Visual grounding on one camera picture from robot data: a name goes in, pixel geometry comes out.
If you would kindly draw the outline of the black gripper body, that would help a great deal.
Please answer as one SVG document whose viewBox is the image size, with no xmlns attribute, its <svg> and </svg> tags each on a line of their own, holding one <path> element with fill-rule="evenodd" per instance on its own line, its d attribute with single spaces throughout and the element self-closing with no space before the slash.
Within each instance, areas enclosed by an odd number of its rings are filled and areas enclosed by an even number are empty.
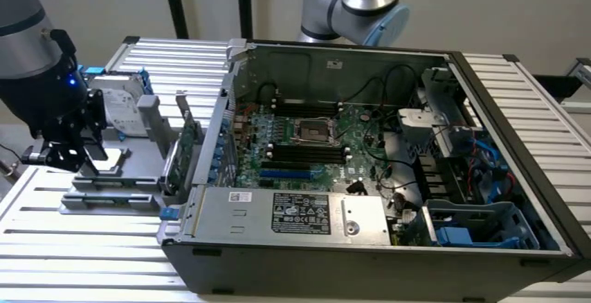
<svg viewBox="0 0 591 303">
<path fill-rule="evenodd" d="M 58 63 L 29 77 L 1 80 L 1 101 L 28 125 L 30 135 L 48 141 L 66 141 L 68 130 L 58 119 L 82 107 L 86 86 L 77 65 L 62 56 Z"/>
</svg>

